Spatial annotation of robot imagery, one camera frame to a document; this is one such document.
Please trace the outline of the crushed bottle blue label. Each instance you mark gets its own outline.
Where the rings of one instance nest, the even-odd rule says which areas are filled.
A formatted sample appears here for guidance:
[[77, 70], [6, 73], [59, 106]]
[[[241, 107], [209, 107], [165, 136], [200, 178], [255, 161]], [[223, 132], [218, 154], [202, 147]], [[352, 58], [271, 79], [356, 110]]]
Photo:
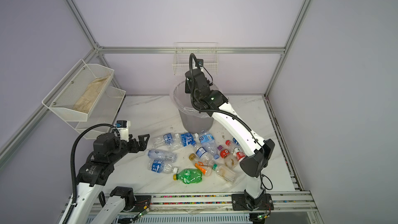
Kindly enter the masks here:
[[199, 138], [199, 134], [198, 133], [183, 133], [180, 135], [180, 140], [181, 140], [181, 144], [183, 147], [186, 147], [190, 144], [192, 144], [196, 139]]

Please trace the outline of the green plastic bottle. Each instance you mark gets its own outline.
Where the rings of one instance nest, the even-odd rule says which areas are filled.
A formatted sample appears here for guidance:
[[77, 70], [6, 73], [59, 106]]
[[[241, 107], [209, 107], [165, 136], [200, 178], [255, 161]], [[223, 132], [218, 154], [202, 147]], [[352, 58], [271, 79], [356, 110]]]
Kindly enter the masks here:
[[173, 175], [173, 180], [180, 180], [184, 184], [197, 184], [202, 181], [202, 172], [199, 169], [184, 169]]

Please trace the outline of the clear bottle green cap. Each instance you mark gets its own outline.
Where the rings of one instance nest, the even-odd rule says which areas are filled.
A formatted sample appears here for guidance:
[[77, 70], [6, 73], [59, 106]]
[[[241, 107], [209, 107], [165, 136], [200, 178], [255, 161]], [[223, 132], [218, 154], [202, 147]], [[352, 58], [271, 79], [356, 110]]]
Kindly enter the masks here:
[[225, 165], [214, 164], [212, 170], [228, 183], [233, 184], [236, 181], [237, 174]]

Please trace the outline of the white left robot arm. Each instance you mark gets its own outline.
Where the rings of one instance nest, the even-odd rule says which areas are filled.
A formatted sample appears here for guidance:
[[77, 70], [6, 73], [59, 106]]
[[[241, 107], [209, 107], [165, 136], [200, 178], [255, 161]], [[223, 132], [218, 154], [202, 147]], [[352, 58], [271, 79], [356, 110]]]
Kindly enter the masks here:
[[115, 187], [107, 201], [103, 195], [103, 188], [115, 170], [115, 164], [129, 153], [145, 151], [150, 135], [140, 135], [138, 139], [128, 135], [128, 138], [125, 141], [114, 133], [101, 134], [94, 141], [93, 152], [86, 163], [79, 170], [71, 166], [73, 193], [60, 223], [83, 224], [96, 199], [100, 199], [104, 206], [94, 223], [110, 224], [121, 212], [148, 212], [149, 198], [137, 199], [130, 187]]

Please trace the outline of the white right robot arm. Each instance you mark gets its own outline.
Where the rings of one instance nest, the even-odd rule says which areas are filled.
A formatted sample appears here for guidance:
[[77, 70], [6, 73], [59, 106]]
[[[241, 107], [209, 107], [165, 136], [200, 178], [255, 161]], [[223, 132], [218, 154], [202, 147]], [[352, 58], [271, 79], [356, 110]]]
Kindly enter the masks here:
[[185, 73], [186, 93], [195, 110], [206, 113], [218, 121], [237, 140], [246, 155], [239, 163], [248, 176], [244, 190], [245, 209], [259, 209], [266, 200], [266, 188], [262, 182], [262, 171], [275, 148], [273, 140], [265, 140], [256, 134], [236, 113], [224, 94], [210, 88], [210, 82], [201, 69], [189, 69]]

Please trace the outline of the grey mesh waste bin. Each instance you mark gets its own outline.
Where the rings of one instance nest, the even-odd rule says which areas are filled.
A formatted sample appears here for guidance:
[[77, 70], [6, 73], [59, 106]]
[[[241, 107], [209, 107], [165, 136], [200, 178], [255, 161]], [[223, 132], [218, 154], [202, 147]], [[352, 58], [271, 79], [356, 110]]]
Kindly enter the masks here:
[[183, 127], [190, 133], [201, 133], [202, 131], [208, 131], [212, 128], [214, 123], [214, 119], [210, 116], [209, 118], [188, 117], [180, 111], [179, 114]]

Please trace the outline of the clear bottle blue label white cap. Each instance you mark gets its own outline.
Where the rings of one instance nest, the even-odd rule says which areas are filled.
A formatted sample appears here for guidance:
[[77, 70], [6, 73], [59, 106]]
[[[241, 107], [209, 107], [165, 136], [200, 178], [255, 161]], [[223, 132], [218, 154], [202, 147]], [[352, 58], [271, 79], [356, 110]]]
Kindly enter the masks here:
[[162, 146], [167, 146], [169, 149], [172, 149], [172, 147], [178, 146], [178, 139], [180, 135], [178, 133], [171, 134], [167, 133], [162, 136], [159, 136], [154, 139], [153, 147], [158, 148]]

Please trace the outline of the lower white mesh shelf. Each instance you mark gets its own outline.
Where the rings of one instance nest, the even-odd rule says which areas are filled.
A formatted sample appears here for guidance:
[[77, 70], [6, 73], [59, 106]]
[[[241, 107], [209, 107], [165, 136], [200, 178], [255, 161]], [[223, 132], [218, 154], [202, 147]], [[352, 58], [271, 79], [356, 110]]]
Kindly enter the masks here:
[[87, 121], [69, 121], [67, 124], [78, 133], [82, 133], [87, 128], [96, 124], [113, 124], [124, 98], [124, 90], [109, 86], [92, 110]]

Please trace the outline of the white mesh shelf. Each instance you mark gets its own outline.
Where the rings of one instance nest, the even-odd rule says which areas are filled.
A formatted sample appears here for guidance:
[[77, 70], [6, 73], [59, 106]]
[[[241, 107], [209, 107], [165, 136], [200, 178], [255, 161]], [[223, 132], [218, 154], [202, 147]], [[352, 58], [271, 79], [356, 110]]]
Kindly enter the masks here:
[[96, 124], [113, 124], [124, 98], [124, 90], [109, 86], [92, 110], [87, 121], [69, 121], [67, 124], [78, 133], [82, 133], [87, 128]]
[[[88, 84], [96, 78], [106, 76], [109, 76], [109, 79], [89, 113], [85, 114], [73, 110], [75, 103], [84, 94]], [[86, 63], [84, 60], [80, 60], [70, 70], [69, 74], [64, 76], [64, 80], [59, 82], [56, 87], [47, 94], [47, 96], [42, 100], [42, 104], [65, 122], [87, 121], [92, 110], [97, 105], [113, 77], [113, 69], [99, 64]]]

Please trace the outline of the beige cloth in shelf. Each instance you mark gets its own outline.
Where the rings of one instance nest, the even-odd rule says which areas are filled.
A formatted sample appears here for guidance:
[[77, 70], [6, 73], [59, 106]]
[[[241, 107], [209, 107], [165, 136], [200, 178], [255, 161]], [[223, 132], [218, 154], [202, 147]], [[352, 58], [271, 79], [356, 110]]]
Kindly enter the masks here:
[[75, 103], [73, 110], [88, 114], [108, 79], [109, 76], [96, 78], [89, 83], [84, 94]]

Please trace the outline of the small bottle blue cap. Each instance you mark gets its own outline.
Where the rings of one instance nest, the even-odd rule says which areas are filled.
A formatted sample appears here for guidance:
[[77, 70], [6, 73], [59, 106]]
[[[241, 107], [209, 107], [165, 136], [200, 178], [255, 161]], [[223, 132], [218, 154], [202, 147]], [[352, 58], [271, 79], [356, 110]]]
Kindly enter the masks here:
[[202, 162], [204, 165], [208, 166], [212, 162], [212, 156], [197, 142], [191, 143], [195, 156]]

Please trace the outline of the upper white mesh shelf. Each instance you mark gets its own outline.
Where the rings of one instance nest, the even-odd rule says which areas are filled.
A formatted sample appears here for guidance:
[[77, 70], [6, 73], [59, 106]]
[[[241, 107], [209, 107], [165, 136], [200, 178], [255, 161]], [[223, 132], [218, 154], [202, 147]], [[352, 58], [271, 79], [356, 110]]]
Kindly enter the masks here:
[[[96, 78], [106, 76], [109, 76], [109, 79], [89, 113], [85, 114], [73, 110], [75, 103], [84, 94], [88, 84]], [[113, 69], [99, 64], [86, 63], [84, 60], [80, 60], [70, 70], [69, 74], [64, 76], [64, 80], [59, 82], [56, 87], [47, 94], [47, 96], [42, 100], [42, 104], [65, 122], [87, 121], [92, 110], [97, 105], [113, 77]]]

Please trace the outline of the orange label bottle yellow cap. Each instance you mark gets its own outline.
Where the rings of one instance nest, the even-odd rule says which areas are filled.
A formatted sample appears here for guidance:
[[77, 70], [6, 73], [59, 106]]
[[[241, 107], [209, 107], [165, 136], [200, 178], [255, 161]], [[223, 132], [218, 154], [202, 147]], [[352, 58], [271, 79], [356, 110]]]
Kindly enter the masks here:
[[193, 165], [202, 172], [202, 174], [206, 177], [209, 177], [212, 173], [212, 167], [214, 165], [212, 160], [208, 159], [199, 159], [194, 153], [191, 153], [188, 156], [189, 160], [193, 163]]

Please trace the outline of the red label bottle purple cap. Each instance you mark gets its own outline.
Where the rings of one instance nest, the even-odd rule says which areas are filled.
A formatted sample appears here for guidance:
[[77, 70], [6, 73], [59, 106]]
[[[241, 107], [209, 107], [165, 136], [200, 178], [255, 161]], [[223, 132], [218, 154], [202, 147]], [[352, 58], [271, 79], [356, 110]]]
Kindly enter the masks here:
[[220, 157], [221, 158], [225, 159], [225, 158], [227, 158], [230, 155], [230, 151], [227, 148], [225, 148], [224, 146], [219, 145], [217, 148], [218, 148], [218, 150], [220, 152]]

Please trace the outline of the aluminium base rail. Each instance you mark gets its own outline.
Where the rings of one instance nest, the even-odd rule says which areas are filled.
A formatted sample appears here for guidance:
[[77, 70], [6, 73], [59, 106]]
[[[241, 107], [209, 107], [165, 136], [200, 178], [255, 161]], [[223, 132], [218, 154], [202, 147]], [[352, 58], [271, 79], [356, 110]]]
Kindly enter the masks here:
[[64, 212], [61, 224], [268, 224], [282, 214], [293, 223], [322, 224], [309, 192], [275, 192], [265, 195], [259, 207], [249, 209], [243, 194], [133, 194], [116, 193], [105, 202], [95, 192], [78, 196], [73, 210]]

